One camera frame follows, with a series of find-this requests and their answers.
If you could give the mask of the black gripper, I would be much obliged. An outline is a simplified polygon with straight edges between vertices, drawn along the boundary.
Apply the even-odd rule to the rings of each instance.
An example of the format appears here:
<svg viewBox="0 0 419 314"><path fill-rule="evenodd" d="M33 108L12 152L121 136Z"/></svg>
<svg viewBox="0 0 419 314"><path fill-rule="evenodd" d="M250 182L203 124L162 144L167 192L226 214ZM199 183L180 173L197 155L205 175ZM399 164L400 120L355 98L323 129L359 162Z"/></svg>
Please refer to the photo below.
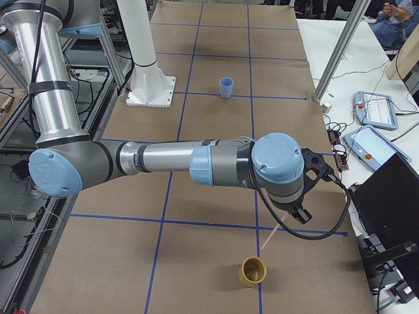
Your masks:
<svg viewBox="0 0 419 314"><path fill-rule="evenodd" d="M275 205L275 207L283 211L287 211L293 216L295 220L297 220L301 224L306 224L308 221L312 219L312 216L306 209L302 207L302 202L302 198L298 198L295 201L289 203L273 200L273 204Z"/></svg>

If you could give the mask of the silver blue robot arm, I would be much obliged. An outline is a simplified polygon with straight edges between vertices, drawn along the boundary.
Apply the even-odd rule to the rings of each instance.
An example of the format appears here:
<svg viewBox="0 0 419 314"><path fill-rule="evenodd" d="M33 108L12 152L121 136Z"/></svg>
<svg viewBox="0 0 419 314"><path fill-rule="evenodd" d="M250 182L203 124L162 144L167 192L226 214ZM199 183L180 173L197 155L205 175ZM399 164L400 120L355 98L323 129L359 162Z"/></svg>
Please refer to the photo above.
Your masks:
<svg viewBox="0 0 419 314"><path fill-rule="evenodd" d="M151 21L158 64L177 78L168 109L114 107L103 138L140 145L259 139L287 133L300 145L312 88L290 8L163 2Z"/></svg>

